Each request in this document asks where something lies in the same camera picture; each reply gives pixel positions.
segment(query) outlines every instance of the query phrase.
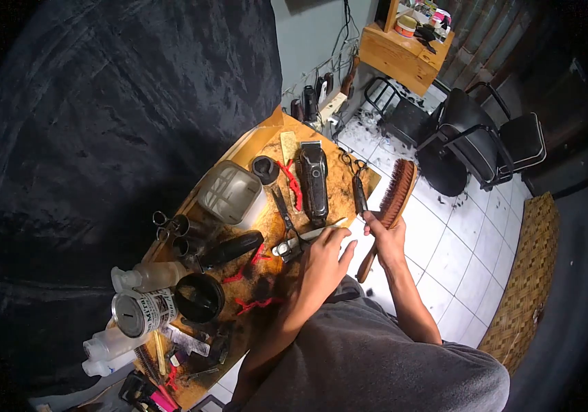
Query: gray t-shirt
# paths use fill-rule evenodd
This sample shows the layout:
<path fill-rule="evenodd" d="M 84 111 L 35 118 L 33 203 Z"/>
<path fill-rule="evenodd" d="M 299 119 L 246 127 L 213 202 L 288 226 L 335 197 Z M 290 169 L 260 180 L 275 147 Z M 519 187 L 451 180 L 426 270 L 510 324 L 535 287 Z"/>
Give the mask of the gray t-shirt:
<path fill-rule="evenodd" d="M 501 411 L 509 373 L 487 353 L 415 343 L 367 298 L 325 304 L 241 411 Z"/>

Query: hand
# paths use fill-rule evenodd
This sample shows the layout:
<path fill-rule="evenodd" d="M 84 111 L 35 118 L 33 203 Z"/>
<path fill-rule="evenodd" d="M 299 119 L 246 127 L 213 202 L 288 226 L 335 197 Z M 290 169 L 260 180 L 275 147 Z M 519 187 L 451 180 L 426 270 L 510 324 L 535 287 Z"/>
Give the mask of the hand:
<path fill-rule="evenodd" d="M 326 227 L 303 254 L 294 297 L 312 316 L 347 274 L 358 241 L 351 241 L 339 257 L 342 239 L 351 234 L 346 227 Z"/>
<path fill-rule="evenodd" d="M 406 223 L 402 217 L 395 227 L 386 229 L 380 221 L 366 210 L 362 217 L 365 219 L 365 236 L 370 233 L 376 238 L 378 260 L 384 269 L 395 269 L 406 264 L 404 257 L 404 241 L 406 238 Z"/>

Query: white tile floor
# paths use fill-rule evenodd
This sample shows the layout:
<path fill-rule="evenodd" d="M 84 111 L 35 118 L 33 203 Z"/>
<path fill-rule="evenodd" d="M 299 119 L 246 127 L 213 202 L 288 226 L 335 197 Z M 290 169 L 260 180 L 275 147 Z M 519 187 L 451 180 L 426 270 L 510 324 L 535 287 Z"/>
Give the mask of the white tile floor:
<path fill-rule="evenodd" d="M 423 108 L 433 111 L 445 95 L 431 86 L 422 99 Z M 378 210 L 388 187 L 395 160 L 414 160 L 414 150 L 394 137 L 381 135 L 380 116 L 366 103 L 348 121 L 339 135 L 339 145 L 366 160 L 381 175 L 381 181 L 367 200 Z M 438 324 L 444 340 L 477 347 L 490 324 L 515 257 L 520 234 L 523 202 L 531 198 L 525 184 L 516 175 L 511 182 L 491 192 L 479 189 L 472 177 L 463 194 L 448 198 L 436 192 L 423 177 L 418 178 L 403 217 L 406 222 L 404 246 L 408 268 L 422 302 Z M 364 223 L 356 219 L 349 227 L 352 235 L 343 248 L 358 239 L 355 257 L 348 275 L 355 276 L 362 259 L 373 244 L 373 237 L 362 234 Z M 372 299 L 395 314 L 383 268 L 374 262 L 362 285 L 372 290 Z M 228 403 L 237 385 L 243 358 L 207 394 Z"/>

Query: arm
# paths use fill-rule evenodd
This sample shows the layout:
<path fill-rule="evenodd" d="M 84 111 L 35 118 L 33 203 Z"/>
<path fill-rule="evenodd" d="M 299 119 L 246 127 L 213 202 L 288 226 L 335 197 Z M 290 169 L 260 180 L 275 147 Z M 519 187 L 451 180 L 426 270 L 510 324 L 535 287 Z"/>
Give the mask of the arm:
<path fill-rule="evenodd" d="M 305 252 L 298 284 L 273 325 L 250 349 L 239 369 L 232 402 L 245 403 L 294 342 L 305 322 L 322 306 L 346 275 L 357 241 L 349 243 L 339 258 L 340 243 L 350 235 L 346 228 L 327 227 Z"/>
<path fill-rule="evenodd" d="M 365 235 L 371 232 L 376 238 L 379 262 L 388 279 L 399 328 L 415 342 L 442 345 L 438 326 L 422 303 L 408 270 L 404 257 L 406 224 L 403 219 L 400 218 L 397 226 L 388 230 L 370 211 L 365 211 L 363 217 L 367 222 Z"/>

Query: woven bamboo mat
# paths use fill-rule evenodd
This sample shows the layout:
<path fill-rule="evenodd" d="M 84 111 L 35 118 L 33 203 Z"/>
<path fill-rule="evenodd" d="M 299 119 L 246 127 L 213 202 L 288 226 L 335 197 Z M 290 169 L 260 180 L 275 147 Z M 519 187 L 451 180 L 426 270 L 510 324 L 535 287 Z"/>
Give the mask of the woven bamboo mat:
<path fill-rule="evenodd" d="M 479 345 L 510 375 L 520 365 L 543 316 L 555 267 L 559 226 L 560 214 L 550 193 L 525 202 L 511 276 Z"/>

